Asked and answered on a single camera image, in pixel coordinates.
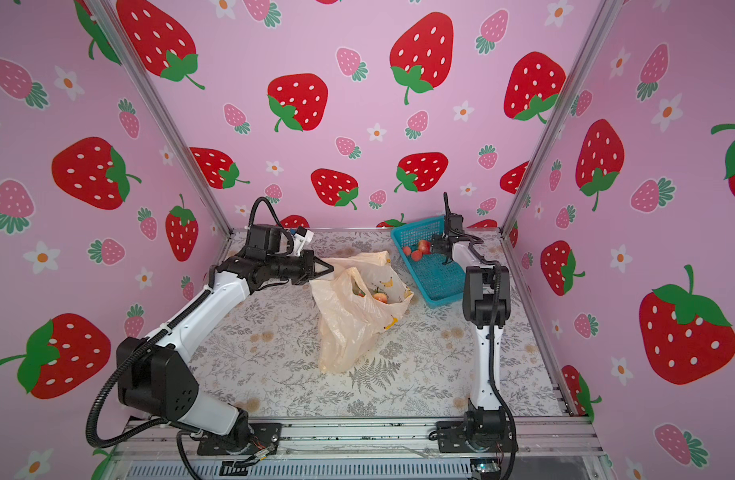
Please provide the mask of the translucent orange plastic bag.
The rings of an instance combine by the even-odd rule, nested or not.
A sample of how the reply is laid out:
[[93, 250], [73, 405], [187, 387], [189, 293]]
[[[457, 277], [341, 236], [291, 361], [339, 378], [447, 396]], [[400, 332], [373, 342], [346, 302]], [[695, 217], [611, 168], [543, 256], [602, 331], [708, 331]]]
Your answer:
[[[327, 258], [325, 262], [334, 271], [309, 282], [319, 310], [318, 367], [326, 374], [341, 374], [373, 349], [383, 333], [401, 323], [415, 294], [393, 269], [387, 251]], [[365, 296], [354, 295], [353, 285]], [[387, 294], [389, 303], [374, 300], [377, 291]]]

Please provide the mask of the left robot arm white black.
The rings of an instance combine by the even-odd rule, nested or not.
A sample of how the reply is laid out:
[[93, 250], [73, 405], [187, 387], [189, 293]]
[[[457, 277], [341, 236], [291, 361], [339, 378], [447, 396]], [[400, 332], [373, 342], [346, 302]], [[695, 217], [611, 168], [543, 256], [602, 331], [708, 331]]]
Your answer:
[[166, 423], [208, 433], [230, 451], [245, 448], [252, 435], [247, 412], [202, 392], [189, 363], [229, 311], [253, 293], [331, 273], [332, 266], [310, 249], [312, 240], [305, 227], [250, 226], [241, 250], [210, 268], [199, 296], [149, 336], [118, 346], [119, 401]]

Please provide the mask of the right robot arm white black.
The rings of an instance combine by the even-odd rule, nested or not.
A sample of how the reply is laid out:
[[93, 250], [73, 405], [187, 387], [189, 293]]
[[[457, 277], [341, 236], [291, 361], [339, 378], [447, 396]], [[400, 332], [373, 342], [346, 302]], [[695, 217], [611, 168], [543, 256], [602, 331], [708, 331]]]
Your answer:
[[431, 240], [431, 251], [465, 270], [463, 318], [475, 332], [475, 383], [469, 407], [459, 425], [439, 426], [433, 436], [440, 448], [467, 447], [485, 452], [515, 437], [515, 420], [499, 390], [499, 360], [505, 323], [511, 317], [509, 268], [483, 257], [483, 240], [463, 230], [463, 216], [443, 217], [443, 233]]

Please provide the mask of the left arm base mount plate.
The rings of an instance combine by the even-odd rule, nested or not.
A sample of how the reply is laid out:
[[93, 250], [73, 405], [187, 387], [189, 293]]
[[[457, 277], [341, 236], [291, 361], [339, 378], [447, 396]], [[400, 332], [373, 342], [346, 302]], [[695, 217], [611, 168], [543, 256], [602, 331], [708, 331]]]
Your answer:
[[227, 435], [209, 433], [199, 443], [197, 455], [274, 455], [281, 438], [281, 430], [281, 423], [252, 422], [235, 427]]

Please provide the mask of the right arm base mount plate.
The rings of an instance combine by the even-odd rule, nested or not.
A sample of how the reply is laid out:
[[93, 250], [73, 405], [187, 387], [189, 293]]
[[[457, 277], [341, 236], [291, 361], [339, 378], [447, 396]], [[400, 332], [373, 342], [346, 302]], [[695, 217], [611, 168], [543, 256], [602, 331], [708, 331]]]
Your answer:
[[469, 411], [461, 419], [439, 421], [429, 433], [443, 453], [511, 453], [519, 451], [511, 422], [503, 410]]

